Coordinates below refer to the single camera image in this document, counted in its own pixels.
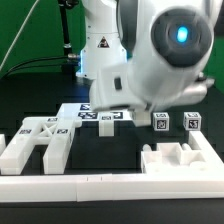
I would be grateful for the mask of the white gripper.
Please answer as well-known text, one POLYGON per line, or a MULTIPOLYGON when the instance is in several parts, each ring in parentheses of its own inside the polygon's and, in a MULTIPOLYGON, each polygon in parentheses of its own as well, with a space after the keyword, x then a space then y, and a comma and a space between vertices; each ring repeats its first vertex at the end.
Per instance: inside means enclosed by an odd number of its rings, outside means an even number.
POLYGON ((95 112, 127 109, 133 112, 166 111, 201 102, 214 79, 202 72, 149 66, 135 70, 120 64, 100 70, 89 98, 95 112))

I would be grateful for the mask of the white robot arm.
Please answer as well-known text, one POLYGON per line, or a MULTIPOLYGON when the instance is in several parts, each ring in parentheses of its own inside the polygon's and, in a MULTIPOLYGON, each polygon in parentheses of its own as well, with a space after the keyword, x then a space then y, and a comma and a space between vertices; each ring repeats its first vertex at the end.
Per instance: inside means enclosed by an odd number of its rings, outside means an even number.
POLYGON ((81 0, 80 76, 94 111, 162 111, 202 101, 223 0, 81 0))

